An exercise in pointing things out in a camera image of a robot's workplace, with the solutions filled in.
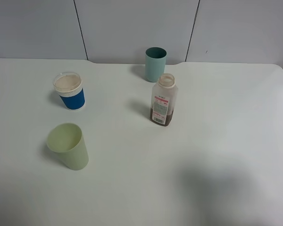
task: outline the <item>wall seam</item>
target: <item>wall seam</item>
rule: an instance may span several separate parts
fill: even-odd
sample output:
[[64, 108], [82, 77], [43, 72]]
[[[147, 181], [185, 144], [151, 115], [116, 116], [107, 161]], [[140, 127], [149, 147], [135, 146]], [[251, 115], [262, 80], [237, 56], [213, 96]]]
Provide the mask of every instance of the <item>wall seam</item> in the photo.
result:
[[197, 14], [198, 14], [199, 4], [200, 4], [200, 0], [198, 1], [196, 13], [195, 13], [195, 18], [194, 18], [193, 28], [192, 28], [192, 32], [191, 32], [191, 36], [190, 36], [190, 42], [189, 42], [189, 46], [188, 46], [188, 50], [187, 50], [187, 55], [185, 56], [185, 62], [187, 61], [189, 50], [190, 50], [190, 45], [191, 45], [192, 35], [193, 35], [193, 32], [194, 32], [194, 27], [195, 27], [195, 23], [196, 23]]
[[83, 37], [83, 32], [82, 32], [82, 28], [81, 28], [81, 23], [80, 23], [80, 19], [79, 19], [79, 14], [77, 13], [77, 9], [76, 9], [75, 0], [74, 0], [74, 5], [75, 5], [75, 12], [76, 12], [77, 21], [79, 23], [79, 27], [80, 27], [80, 31], [81, 31], [81, 36], [82, 36], [82, 40], [83, 40], [83, 45], [84, 45], [84, 49], [85, 49], [86, 58], [87, 58], [87, 60], [89, 60], [88, 59], [88, 55], [87, 55], [86, 46], [85, 46], [84, 37]]

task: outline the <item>light green plastic cup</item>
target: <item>light green plastic cup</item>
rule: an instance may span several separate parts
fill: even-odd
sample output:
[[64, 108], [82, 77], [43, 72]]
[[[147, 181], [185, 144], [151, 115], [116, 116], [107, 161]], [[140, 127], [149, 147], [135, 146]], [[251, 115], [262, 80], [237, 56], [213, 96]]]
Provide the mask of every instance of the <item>light green plastic cup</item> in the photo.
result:
[[71, 170], [83, 169], [89, 161], [82, 130], [72, 123], [54, 128], [47, 137], [48, 148]]

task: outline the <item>teal cup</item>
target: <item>teal cup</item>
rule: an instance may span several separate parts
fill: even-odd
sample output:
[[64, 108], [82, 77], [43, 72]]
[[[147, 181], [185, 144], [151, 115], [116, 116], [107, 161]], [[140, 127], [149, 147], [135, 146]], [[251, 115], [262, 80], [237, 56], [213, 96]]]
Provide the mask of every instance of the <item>teal cup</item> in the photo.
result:
[[71, 170], [83, 169], [89, 161], [82, 130], [72, 123], [54, 128], [47, 137], [47, 147]]
[[165, 72], [166, 51], [163, 48], [151, 47], [146, 51], [146, 79], [157, 82]]

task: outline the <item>clear plastic lid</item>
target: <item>clear plastic lid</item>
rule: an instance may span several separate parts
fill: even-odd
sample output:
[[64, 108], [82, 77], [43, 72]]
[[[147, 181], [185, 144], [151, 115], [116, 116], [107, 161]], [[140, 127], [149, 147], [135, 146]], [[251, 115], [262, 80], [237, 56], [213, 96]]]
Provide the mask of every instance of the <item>clear plastic lid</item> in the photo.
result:
[[59, 92], [69, 92], [78, 88], [81, 84], [81, 77], [74, 72], [63, 72], [53, 80], [54, 88]]

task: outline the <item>cup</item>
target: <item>cup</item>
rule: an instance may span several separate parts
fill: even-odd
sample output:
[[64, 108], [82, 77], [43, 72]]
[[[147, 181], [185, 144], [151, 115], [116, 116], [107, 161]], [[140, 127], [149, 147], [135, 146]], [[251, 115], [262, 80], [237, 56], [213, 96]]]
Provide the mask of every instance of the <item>cup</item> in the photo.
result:
[[49, 133], [46, 143], [71, 170], [81, 170], [88, 164], [88, 153], [79, 126], [72, 123], [58, 125]]
[[146, 79], [157, 82], [165, 72], [166, 51], [163, 48], [151, 47], [146, 50]]
[[57, 75], [53, 86], [69, 110], [79, 110], [85, 105], [81, 77], [74, 72]]

